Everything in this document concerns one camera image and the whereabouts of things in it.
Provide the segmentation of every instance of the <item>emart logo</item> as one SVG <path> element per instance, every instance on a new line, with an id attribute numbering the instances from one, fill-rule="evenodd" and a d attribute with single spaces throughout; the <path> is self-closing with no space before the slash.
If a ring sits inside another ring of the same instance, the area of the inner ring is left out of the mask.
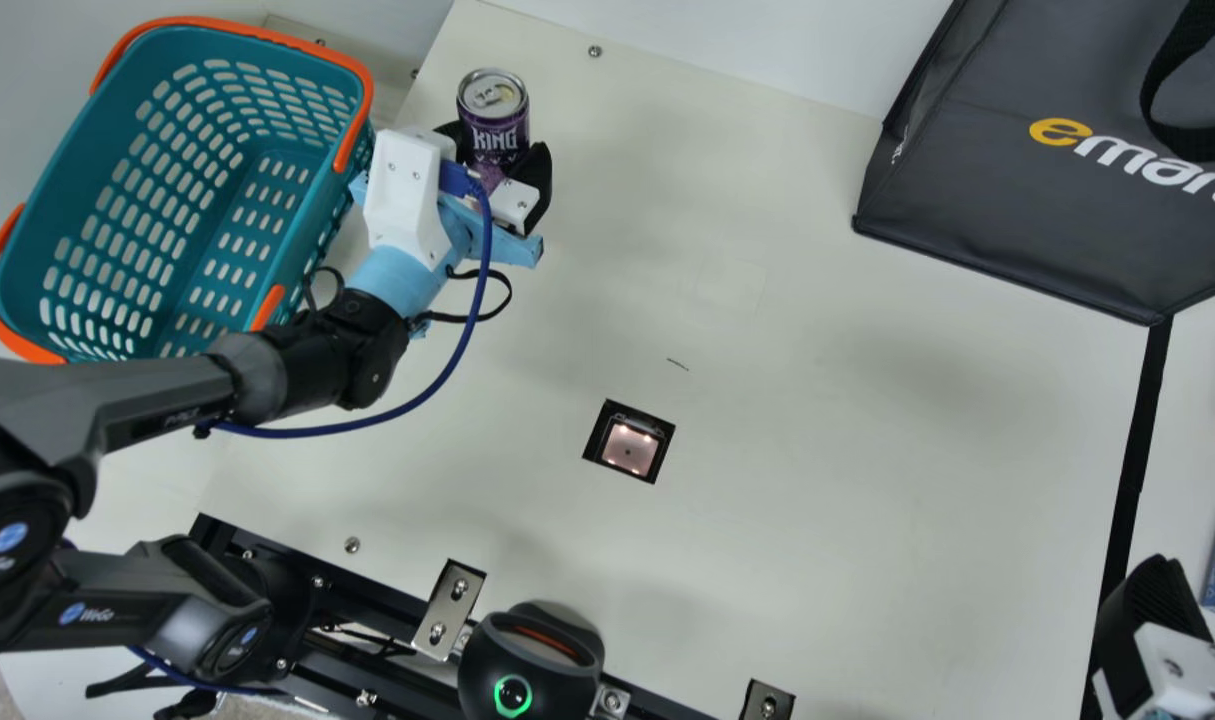
<path id="1" fill-rule="evenodd" d="M 1084 126 L 1078 120 L 1067 118 L 1038 120 L 1029 126 L 1029 137 L 1052 147 L 1073 146 L 1074 154 L 1083 158 L 1091 158 L 1094 152 L 1100 151 L 1096 161 L 1106 168 L 1113 168 L 1114 163 L 1126 155 L 1128 164 L 1123 165 L 1123 171 L 1129 176 L 1138 172 L 1138 176 L 1148 182 L 1179 187 L 1189 195 L 1198 195 L 1205 191 L 1215 202 L 1215 172 L 1203 172 L 1202 168 L 1185 160 L 1159 158 L 1154 151 L 1118 137 L 1096 135 L 1091 127 Z"/>

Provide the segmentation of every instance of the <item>purple can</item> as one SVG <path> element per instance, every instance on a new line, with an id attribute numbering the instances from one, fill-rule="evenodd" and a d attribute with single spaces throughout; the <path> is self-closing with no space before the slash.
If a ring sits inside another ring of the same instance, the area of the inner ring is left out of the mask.
<path id="1" fill-rule="evenodd" d="M 504 172 L 530 149 L 529 95 L 516 74 L 496 68 L 467 74 L 456 91 L 456 109 L 469 127 L 479 165 Z"/>

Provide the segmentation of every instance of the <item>white tabletop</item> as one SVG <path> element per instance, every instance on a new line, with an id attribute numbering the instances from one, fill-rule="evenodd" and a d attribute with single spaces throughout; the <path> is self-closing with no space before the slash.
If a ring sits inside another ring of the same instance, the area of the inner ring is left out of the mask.
<path id="1" fill-rule="evenodd" d="M 402 119 L 519 73 L 544 260 L 428 406 L 233 440 L 200 509 L 420 596 L 477 566 L 480 614 L 570 605 L 611 674 L 718 718 L 751 678 L 796 718 L 1073 716 L 1145 329 L 850 233 L 875 120 L 592 42 L 456 4 Z M 677 425 L 656 486 L 580 459 L 606 398 Z"/>
<path id="2" fill-rule="evenodd" d="M 1160 552 L 1202 597 L 1215 537 L 1215 297 L 1175 316 L 1154 444 L 1136 515 L 1134 568 Z M 1203 611 L 1215 637 L 1215 616 Z"/>

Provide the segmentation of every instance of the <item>can lid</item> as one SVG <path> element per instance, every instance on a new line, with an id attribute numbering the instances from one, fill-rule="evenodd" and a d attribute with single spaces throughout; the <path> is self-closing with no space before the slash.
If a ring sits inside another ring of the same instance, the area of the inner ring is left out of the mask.
<path id="1" fill-rule="evenodd" d="M 520 110 L 526 102 L 522 83 L 497 70 L 473 73 L 460 85 L 460 104 L 480 118 L 503 118 Z"/>

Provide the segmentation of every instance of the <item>teal shopping basket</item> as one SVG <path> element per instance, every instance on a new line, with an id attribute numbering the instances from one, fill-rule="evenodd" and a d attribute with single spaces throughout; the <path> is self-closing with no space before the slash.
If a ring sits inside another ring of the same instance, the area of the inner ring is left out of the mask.
<path id="1" fill-rule="evenodd" d="M 177 357 L 290 318 L 371 159 L 371 92 L 357 61 L 264 28 L 132 29 L 0 231 L 0 340 Z"/>

